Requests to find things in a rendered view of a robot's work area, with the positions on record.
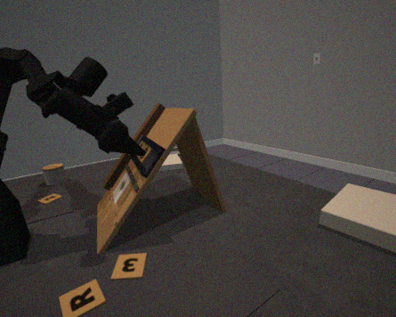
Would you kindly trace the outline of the grey cylinder with tan lid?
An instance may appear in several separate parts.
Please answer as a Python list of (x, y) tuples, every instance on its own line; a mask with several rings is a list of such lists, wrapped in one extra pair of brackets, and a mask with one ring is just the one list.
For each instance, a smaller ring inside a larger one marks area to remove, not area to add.
[(62, 164), (42, 167), (42, 172), (46, 185), (55, 185), (67, 181), (64, 166)]

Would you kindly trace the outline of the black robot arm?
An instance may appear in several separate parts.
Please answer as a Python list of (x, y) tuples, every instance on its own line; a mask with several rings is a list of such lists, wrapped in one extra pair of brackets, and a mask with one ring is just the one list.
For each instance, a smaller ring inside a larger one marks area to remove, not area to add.
[[(0, 126), (12, 85), (23, 79), (28, 79), (27, 96), (42, 109), (43, 117), (57, 113), (73, 124), (78, 112), (88, 103), (83, 96), (92, 97), (108, 75), (103, 65), (91, 57), (84, 58), (69, 77), (59, 71), (47, 75), (40, 63), (29, 50), (0, 49)], [(113, 120), (131, 108), (133, 101), (125, 92), (111, 93), (103, 107), (95, 106)]]

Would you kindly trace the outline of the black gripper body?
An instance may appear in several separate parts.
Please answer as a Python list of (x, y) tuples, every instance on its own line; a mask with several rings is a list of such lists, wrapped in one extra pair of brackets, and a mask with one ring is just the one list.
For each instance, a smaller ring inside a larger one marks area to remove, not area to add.
[(83, 129), (94, 136), (99, 149), (107, 153), (111, 151), (126, 128), (126, 125), (119, 119), (111, 120), (90, 102), (78, 112), (73, 124), (76, 128)]

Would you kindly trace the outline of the white paper label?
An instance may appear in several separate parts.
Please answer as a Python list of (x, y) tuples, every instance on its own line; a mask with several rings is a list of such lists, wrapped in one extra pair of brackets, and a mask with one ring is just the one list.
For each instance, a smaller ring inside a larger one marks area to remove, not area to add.
[(116, 189), (113, 191), (113, 200), (114, 200), (114, 205), (116, 205), (117, 201), (121, 197), (121, 195), (124, 193), (126, 186), (130, 183), (130, 178), (128, 176), (128, 173), (126, 172), (125, 175), (123, 176), (123, 179), (119, 184), (117, 185)]

